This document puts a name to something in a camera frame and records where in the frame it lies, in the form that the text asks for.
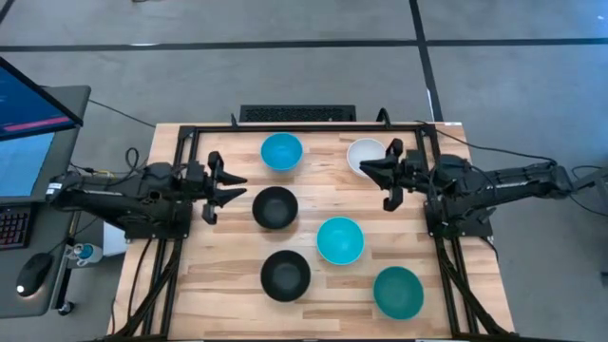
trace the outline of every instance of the black mouse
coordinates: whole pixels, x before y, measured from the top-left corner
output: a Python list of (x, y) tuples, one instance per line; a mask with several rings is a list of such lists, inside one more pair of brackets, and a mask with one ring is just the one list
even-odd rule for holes
[(33, 295), (45, 282), (53, 256), (49, 253), (33, 255), (19, 272), (17, 277), (17, 293), (20, 296)]

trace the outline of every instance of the screen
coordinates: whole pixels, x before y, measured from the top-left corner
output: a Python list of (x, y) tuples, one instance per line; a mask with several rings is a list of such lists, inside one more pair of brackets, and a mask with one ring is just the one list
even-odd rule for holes
[(0, 67), (0, 140), (71, 128), (61, 109)]

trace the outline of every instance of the wooden tabletop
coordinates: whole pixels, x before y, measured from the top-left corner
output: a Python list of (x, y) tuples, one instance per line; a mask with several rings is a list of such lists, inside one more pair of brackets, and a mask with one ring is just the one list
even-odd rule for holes
[[(180, 125), (157, 125), (149, 162), (172, 162)], [(465, 138), (460, 125), (439, 126)], [(387, 146), (400, 138), (405, 148), (416, 148), (413, 133), (323, 132), (295, 133), (304, 156), (295, 171), (278, 175), (266, 167), (259, 148), (270, 133), (202, 134), (198, 159), (206, 163), (217, 150), (225, 170), (249, 181), (247, 192), (218, 209), (218, 224), (200, 217), (203, 201), (195, 203), (190, 237), (184, 241), (169, 338), (414, 338), (450, 337), (446, 304), (434, 243), (427, 235), (421, 194), (405, 194), (395, 212), (382, 210), (388, 195), (367, 179), (356, 176), (346, 161), (349, 145), (359, 138), (374, 138)], [(439, 136), (441, 151), (469, 158), (465, 145)], [(268, 232), (257, 226), (251, 207), (264, 188), (281, 185), (293, 191), (299, 204), (296, 221), (286, 231)], [(344, 216), (359, 223), (366, 247), (348, 266), (325, 261), (315, 247), (315, 235), (324, 220)], [(494, 252), (475, 237), (461, 239), (470, 287), (504, 328), (513, 329)], [(145, 241), (130, 244), (124, 259), (115, 302), (117, 330), (124, 324), (129, 292)], [(264, 260), (279, 250), (303, 255), (312, 270), (307, 292), (296, 302), (279, 303), (261, 288), (259, 271)], [(133, 311), (147, 293), (156, 242), (142, 265)], [(373, 302), (371, 284), (389, 266), (403, 266), (421, 279), (425, 303), (411, 320), (384, 316)], [(461, 321), (466, 319), (454, 288)], [(164, 294), (157, 302), (152, 332), (158, 332)]]

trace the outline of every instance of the blue bowl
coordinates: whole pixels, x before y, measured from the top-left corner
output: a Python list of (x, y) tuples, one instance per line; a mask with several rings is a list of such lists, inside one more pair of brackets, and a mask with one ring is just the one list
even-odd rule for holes
[(316, 233), (316, 247), (330, 263), (348, 265), (361, 257), (365, 235), (350, 218), (330, 218)]
[(275, 171), (289, 171), (302, 159), (302, 143), (293, 134), (276, 133), (262, 144), (262, 160)]
[(392, 266), (380, 272), (373, 281), (373, 299), (388, 317), (410, 319), (420, 312), (425, 292), (412, 271)]

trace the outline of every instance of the keyboard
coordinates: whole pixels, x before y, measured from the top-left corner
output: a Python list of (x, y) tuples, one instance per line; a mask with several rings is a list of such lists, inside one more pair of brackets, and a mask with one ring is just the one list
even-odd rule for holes
[(242, 105), (242, 123), (354, 122), (354, 105)]
[(0, 251), (28, 247), (31, 214), (31, 204), (0, 205)]

